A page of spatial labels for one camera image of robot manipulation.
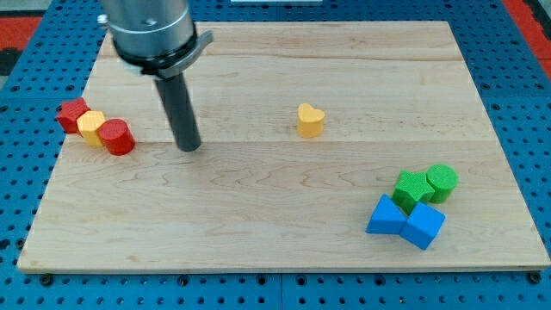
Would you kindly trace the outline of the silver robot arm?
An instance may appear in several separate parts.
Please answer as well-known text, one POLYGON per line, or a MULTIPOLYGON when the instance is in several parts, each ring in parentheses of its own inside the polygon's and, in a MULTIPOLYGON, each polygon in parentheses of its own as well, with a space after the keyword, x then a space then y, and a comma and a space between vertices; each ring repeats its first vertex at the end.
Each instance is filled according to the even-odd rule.
POLYGON ((140 75, 154 78, 176 146, 193 152, 201 136, 184 72, 214 41, 199 34, 187 0, 102 0, 99 24, 116 53, 140 75))

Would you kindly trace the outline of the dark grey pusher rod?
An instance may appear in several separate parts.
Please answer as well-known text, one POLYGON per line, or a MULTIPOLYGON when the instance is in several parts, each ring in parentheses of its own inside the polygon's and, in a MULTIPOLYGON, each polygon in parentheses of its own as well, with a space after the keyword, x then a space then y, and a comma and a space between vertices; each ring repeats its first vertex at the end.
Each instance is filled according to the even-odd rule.
POLYGON ((201 137, 182 73, 155 81, 176 146, 193 152, 201 145, 201 137))

